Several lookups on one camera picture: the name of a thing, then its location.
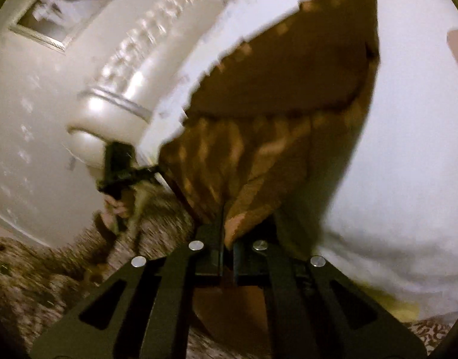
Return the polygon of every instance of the hand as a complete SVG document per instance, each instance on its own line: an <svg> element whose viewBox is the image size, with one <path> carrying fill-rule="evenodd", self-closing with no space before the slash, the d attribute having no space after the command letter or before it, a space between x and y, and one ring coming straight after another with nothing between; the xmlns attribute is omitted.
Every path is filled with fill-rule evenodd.
<svg viewBox="0 0 458 359"><path fill-rule="evenodd" d="M131 217L134 211L134 201L135 196L132 189L124 189L120 200L104 194L104 205L106 209L105 212L101 213L101 219L106 228L111 228L114 225L116 216L123 219Z"/></svg>

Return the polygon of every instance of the brown cloth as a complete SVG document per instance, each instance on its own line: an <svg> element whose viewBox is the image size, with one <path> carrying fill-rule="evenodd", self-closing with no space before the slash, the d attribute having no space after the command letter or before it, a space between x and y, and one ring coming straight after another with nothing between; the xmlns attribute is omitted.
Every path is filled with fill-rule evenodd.
<svg viewBox="0 0 458 359"><path fill-rule="evenodd" d="M377 65L376 0L301 2L202 80L161 148L165 177L202 221L225 207L230 247L360 127Z"/></svg>

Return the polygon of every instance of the framed picture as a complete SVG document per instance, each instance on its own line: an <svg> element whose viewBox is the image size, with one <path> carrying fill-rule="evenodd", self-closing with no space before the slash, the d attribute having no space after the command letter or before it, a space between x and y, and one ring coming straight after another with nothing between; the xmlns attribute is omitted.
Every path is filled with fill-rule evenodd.
<svg viewBox="0 0 458 359"><path fill-rule="evenodd" d="M111 0L36 0L10 27L48 47L64 51Z"/></svg>

